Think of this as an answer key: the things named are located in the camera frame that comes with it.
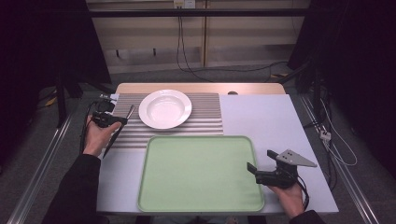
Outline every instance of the black sleeve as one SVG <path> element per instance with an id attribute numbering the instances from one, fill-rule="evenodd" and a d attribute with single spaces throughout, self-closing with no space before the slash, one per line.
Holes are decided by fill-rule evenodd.
<path id="1" fill-rule="evenodd" d="M 42 223 L 93 223 L 101 161 L 79 155 L 61 181 Z"/>
<path id="2" fill-rule="evenodd" d="M 313 210 L 304 212 L 290 220 L 289 224 L 325 224 L 318 213 Z"/>

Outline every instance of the person's left hand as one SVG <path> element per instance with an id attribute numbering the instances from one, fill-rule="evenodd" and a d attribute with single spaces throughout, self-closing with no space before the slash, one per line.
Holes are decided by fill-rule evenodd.
<path id="1" fill-rule="evenodd" d="M 92 116 L 88 116 L 87 119 L 86 145 L 82 153 L 98 157 L 102 153 L 102 148 L 107 146 L 111 134 L 121 126 L 121 123 L 115 122 L 107 128 L 100 128 L 95 122 L 90 121 L 91 118 Z"/>

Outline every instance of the plate rim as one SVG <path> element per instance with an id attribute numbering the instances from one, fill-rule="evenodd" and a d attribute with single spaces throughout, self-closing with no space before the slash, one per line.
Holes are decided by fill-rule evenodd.
<path id="1" fill-rule="evenodd" d="M 152 102 L 153 100 L 158 98 L 157 96 L 162 96 L 165 94 L 176 96 L 176 98 L 179 99 L 182 102 L 182 104 L 184 105 L 185 110 L 184 110 L 183 116 L 182 116 L 182 117 L 184 117 L 184 119 L 178 119 L 175 122 L 175 124 L 163 127 L 163 126 L 156 125 L 155 122 L 153 122 L 151 119 L 149 119 L 149 117 L 145 114 L 145 112 L 147 111 L 147 106 L 149 105 L 150 102 Z M 191 111 L 192 111 L 192 102 L 191 102 L 190 98 L 185 93 L 183 93 L 181 91 L 166 89 L 166 90 L 154 91 L 154 92 L 150 93 L 149 95 L 147 95 L 142 100 L 142 102 L 139 105 L 139 118 L 143 121 L 143 123 L 148 125 L 150 128 L 165 130 L 165 129 L 175 128 L 178 125 L 182 124 L 184 121 L 186 121 L 190 117 Z"/>

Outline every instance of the table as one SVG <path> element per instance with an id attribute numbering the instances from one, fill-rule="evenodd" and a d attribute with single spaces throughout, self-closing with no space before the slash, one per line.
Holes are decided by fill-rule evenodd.
<path id="1" fill-rule="evenodd" d="M 218 92 L 224 135 L 245 135 L 255 147 L 258 168 L 275 170 L 275 161 L 266 156 L 267 149 L 277 153 L 290 148 L 318 165 L 317 168 L 299 167 L 310 195 L 309 209 L 318 213 L 336 213 L 337 205 L 321 172 L 317 158 L 309 145 L 290 97 L 279 84 L 270 83 L 124 83 L 117 93 L 150 93 L 171 89 L 184 92 Z M 236 91 L 239 95 L 227 95 Z M 145 149 L 110 150 L 102 161 L 99 178 L 98 212 L 128 215 L 163 215 L 143 213 L 137 208 L 140 176 Z M 275 194 L 262 186 L 265 206 L 260 213 L 236 215 L 273 215 L 283 213 Z M 220 213 L 188 215 L 224 215 Z"/>

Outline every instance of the white table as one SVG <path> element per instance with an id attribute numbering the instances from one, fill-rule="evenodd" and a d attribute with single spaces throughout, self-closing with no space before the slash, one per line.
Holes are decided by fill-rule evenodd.
<path id="1" fill-rule="evenodd" d="M 245 135 L 251 139 L 255 147 L 259 170 L 275 170 L 276 162 L 266 156 L 267 149 L 281 153 L 289 148 L 318 165 L 302 124 L 287 94 L 221 95 L 220 107 L 224 134 Z M 97 202 L 98 212 L 163 215 L 142 213 L 137 207 L 144 159 L 144 149 L 110 149 L 106 159 L 102 161 Z M 300 166 L 298 172 L 305 181 L 310 195 L 308 210 L 314 209 L 321 214 L 338 212 L 319 165 L 316 168 Z M 238 213 L 237 215 L 283 213 L 276 195 L 267 187 L 262 186 L 262 190 L 265 206 L 260 213 Z M 190 213 L 189 215 L 221 214 Z"/>

